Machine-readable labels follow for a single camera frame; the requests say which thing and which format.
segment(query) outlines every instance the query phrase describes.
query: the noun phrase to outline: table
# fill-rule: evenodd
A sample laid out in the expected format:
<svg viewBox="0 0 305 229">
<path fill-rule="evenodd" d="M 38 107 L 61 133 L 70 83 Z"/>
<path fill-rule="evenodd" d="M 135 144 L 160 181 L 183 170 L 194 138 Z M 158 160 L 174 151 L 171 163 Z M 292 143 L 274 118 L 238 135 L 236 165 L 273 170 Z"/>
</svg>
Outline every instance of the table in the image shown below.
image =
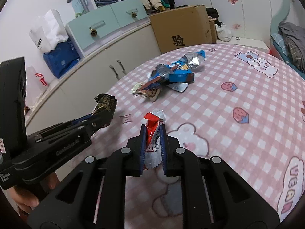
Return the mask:
<svg viewBox="0 0 305 229">
<path fill-rule="evenodd" d="M 184 93 L 165 88 L 152 103 L 133 96 L 159 63 L 173 63 L 189 51 L 206 52 L 205 68 Z M 72 161 L 107 157 L 140 133 L 147 112 L 161 109 L 168 135 L 197 156 L 220 156 L 283 220 L 303 193 L 305 81 L 288 65 L 250 47 L 206 44 L 156 57 L 130 72 L 110 90 L 118 104 L 111 125 Z M 125 228 L 182 228 L 179 178 L 162 167 L 126 180 Z"/>
</svg>

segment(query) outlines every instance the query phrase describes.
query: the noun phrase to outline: white label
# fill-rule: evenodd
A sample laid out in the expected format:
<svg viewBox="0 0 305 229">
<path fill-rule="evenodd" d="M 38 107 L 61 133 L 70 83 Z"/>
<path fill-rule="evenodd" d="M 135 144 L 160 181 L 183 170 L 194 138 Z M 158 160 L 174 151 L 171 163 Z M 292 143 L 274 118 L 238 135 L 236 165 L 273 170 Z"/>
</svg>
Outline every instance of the white label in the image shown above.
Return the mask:
<svg viewBox="0 0 305 229">
<path fill-rule="evenodd" d="M 1 153 L 6 153 L 5 148 L 4 148 L 3 139 L 0 139 L 0 150 L 1 150 Z"/>
</svg>

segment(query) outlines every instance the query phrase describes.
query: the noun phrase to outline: metal screw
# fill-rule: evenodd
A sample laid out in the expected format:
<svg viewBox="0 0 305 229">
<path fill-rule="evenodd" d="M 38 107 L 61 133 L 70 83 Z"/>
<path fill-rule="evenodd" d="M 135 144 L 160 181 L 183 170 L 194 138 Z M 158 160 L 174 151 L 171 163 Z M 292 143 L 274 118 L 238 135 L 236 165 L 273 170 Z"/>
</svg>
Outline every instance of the metal screw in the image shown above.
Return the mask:
<svg viewBox="0 0 305 229">
<path fill-rule="evenodd" d="M 177 152 L 178 154 L 183 154 L 183 153 L 185 153 L 185 149 L 182 148 L 182 147 L 179 147 L 179 148 L 176 149 L 176 152 Z"/>
<path fill-rule="evenodd" d="M 93 156 L 86 157 L 85 162 L 88 163 L 88 164 L 93 163 L 94 162 L 94 157 Z"/>
<path fill-rule="evenodd" d="M 220 157 L 213 157 L 212 158 L 212 162 L 215 164 L 220 164 L 220 162 L 222 161 L 222 159 Z"/>
<path fill-rule="evenodd" d="M 128 147 L 124 147 L 124 148 L 121 149 L 121 152 L 124 153 L 124 154 L 130 153 L 130 151 L 131 150 Z"/>
</svg>

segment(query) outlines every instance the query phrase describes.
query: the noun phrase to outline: pink checkered tablecloth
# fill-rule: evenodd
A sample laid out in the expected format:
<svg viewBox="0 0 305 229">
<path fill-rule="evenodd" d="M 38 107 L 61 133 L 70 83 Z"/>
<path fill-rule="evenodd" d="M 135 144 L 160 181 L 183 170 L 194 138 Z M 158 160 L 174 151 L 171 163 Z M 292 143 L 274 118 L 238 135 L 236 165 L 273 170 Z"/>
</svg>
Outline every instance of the pink checkered tablecloth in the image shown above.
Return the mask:
<svg viewBox="0 0 305 229">
<path fill-rule="evenodd" d="M 206 52 L 184 93 L 164 88 L 152 103 L 133 96 L 157 64 L 173 63 L 189 51 Z M 220 156 L 283 220 L 303 193 L 305 160 L 305 81 L 288 65 L 256 49 L 206 44 L 156 57 L 122 78 L 108 94 L 118 104 L 111 125 L 72 161 L 107 157 L 140 133 L 147 112 L 163 110 L 168 135 L 201 157 Z M 182 228 L 179 178 L 162 167 L 126 181 L 125 228 Z"/>
</svg>

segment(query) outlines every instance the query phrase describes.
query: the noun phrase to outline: red butterfly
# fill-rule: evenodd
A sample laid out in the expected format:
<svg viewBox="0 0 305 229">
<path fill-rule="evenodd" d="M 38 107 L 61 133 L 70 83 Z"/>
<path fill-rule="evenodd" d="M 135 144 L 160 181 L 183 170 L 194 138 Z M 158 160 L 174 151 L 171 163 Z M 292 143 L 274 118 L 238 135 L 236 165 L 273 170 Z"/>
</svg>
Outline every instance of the red butterfly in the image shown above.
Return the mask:
<svg viewBox="0 0 305 229">
<path fill-rule="evenodd" d="M 233 5 L 237 2 L 238 0 L 228 0 L 228 2 L 231 2 Z"/>
</svg>

